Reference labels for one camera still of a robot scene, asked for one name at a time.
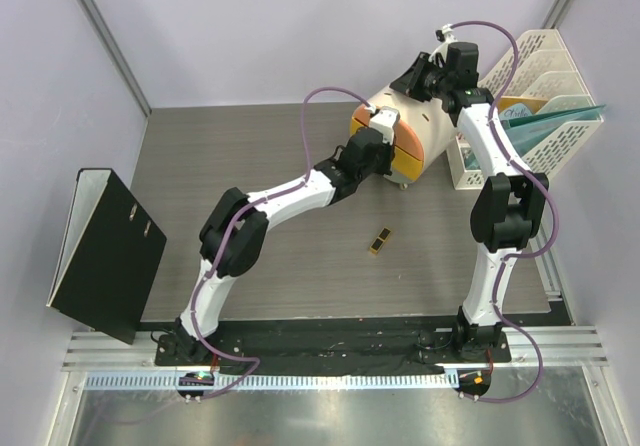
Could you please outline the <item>yellow drawer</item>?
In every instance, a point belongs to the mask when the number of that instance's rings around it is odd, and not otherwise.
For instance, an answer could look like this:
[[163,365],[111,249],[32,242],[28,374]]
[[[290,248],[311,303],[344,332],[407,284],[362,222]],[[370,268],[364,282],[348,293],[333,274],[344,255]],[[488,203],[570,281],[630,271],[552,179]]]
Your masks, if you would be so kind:
[[[358,130],[374,130],[374,129],[373,128],[369,128],[368,126],[365,126],[365,127],[361,127]],[[420,138],[420,136],[418,135],[418,133],[414,129],[413,129],[413,131],[419,137],[420,142],[422,144],[422,147],[424,149],[424,145],[423,145],[422,139]],[[394,145],[394,158],[393,158],[392,163],[391,163],[391,173],[393,171],[398,171],[399,173],[403,174],[407,178],[411,179],[412,183],[415,182],[421,176],[421,174],[424,171],[424,167],[426,166],[426,153],[425,153],[425,150],[424,150],[424,159],[423,160],[419,160],[419,159],[416,159],[416,158],[412,157],[408,153],[404,152],[400,148],[398,148],[395,145],[395,141],[394,141],[393,145]]]

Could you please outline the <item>orange top drawer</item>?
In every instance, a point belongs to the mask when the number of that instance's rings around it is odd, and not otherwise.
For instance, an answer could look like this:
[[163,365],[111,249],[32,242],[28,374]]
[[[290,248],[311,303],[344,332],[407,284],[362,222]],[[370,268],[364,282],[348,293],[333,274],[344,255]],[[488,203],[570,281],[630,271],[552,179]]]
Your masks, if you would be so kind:
[[[369,126],[370,114],[360,105],[352,114],[350,134],[353,135],[361,127]],[[394,126],[395,145],[412,157],[423,160],[424,149],[419,137],[404,120],[400,119]]]

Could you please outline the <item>cream cylindrical drawer organizer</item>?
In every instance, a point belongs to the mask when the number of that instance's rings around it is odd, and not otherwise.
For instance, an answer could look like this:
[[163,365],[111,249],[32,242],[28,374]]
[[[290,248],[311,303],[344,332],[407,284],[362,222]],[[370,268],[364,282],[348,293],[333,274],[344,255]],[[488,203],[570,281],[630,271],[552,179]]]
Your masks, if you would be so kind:
[[453,123],[449,115],[442,110],[442,102],[438,99],[419,102],[386,86],[369,98],[368,103],[376,108],[388,106],[397,109],[401,117],[418,133],[426,153],[423,173],[444,153],[456,135]]

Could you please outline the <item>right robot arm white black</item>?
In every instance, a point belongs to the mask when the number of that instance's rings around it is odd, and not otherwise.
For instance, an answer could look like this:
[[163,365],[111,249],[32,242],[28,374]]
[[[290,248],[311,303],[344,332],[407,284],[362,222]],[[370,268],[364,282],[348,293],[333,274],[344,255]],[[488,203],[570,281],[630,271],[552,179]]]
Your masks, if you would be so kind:
[[468,141],[484,177],[470,215],[477,257],[469,293],[459,307],[450,348],[465,361],[482,361],[501,346],[502,305],[510,276],[537,235],[549,181],[524,165],[501,127],[493,94],[478,84],[479,50],[469,42],[443,43],[420,53],[391,82],[392,90],[447,115]]

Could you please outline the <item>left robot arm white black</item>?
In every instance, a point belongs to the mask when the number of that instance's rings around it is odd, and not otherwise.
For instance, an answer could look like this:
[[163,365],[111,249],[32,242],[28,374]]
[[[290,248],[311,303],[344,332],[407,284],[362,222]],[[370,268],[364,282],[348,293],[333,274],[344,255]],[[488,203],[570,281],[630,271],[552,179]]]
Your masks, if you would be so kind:
[[193,365],[205,363],[231,287],[257,263],[267,233],[353,195],[371,175],[389,174],[394,142],[392,133],[362,127],[331,157],[293,181],[249,194],[236,187],[225,191],[199,234],[198,279],[174,327],[177,354]]

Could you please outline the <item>black gold lipstick box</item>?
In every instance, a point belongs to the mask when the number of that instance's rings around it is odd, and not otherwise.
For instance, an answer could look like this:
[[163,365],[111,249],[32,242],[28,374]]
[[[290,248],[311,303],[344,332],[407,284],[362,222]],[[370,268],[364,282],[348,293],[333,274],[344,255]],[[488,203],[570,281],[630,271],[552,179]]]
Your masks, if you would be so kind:
[[391,230],[389,228],[387,227],[382,228],[381,231],[376,236],[376,238],[370,244],[369,252],[374,255],[377,255],[382,249],[382,247],[385,245],[385,243],[388,241],[390,235],[391,235]]

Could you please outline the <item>yellow card in rack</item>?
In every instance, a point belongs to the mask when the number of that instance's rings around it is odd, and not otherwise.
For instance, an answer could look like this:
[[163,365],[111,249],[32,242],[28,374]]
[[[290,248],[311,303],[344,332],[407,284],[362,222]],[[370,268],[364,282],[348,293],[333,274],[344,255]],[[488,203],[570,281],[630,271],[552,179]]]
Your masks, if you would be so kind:
[[547,100],[541,98],[503,96],[498,101],[497,110],[501,121],[512,121],[533,116],[546,104]]

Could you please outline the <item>teal folder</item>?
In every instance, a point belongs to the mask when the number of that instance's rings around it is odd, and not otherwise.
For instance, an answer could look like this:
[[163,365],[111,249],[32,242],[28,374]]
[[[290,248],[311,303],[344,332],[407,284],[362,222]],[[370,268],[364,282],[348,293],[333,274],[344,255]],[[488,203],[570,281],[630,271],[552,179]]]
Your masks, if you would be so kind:
[[534,172],[547,176],[566,162],[602,122],[604,105],[542,110],[533,116],[501,121],[517,154]]

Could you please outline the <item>white perforated file rack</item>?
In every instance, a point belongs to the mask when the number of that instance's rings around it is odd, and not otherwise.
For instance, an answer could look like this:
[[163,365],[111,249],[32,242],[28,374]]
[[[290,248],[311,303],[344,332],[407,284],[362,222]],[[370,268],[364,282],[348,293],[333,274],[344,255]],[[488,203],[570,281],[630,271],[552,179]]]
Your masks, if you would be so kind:
[[536,172],[552,178],[602,124],[596,104],[566,47],[554,29],[529,30],[517,39],[519,61],[505,96],[522,107],[540,100],[536,124],[540,138],[515,143],[520,156]]

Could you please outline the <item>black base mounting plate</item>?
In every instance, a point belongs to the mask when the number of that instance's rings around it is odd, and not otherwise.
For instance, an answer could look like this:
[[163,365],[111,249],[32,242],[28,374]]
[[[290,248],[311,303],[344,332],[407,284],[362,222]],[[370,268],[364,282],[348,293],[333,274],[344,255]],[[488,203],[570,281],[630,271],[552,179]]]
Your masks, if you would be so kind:
[[257,357],[259,375],[334,377],[433,374],[453,364],[511,361],[506,337],[493,346],[455,348],[453,325],[451,316],[223,321],[208,339],[224,352],[221,359],[172,327],[157,338],[154,362],[240,374]]

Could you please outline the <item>black binder folder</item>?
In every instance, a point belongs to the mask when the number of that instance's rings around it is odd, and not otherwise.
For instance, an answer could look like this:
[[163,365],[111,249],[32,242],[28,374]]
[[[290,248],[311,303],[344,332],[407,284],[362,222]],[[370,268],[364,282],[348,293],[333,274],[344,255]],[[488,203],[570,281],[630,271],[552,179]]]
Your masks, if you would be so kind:
[[47,306],[133,343],[166,242],[114,170],[80,169]]

